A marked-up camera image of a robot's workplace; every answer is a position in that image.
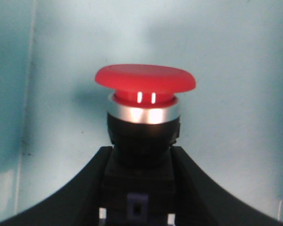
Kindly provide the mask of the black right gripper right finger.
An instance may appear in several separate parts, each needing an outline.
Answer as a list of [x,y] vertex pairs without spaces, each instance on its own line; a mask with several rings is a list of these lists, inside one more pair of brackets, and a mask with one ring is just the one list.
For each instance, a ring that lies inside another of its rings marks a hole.
[[171,147],[177,186],[177,226],[283,226],[210,178],[180,146]]

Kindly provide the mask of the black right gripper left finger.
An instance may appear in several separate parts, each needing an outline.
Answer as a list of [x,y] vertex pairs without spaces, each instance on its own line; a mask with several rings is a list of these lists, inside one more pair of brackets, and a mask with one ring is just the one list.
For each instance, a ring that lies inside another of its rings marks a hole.
[[102,226],[100,185],[112,148],[104,146],[61,189],[0,226]]

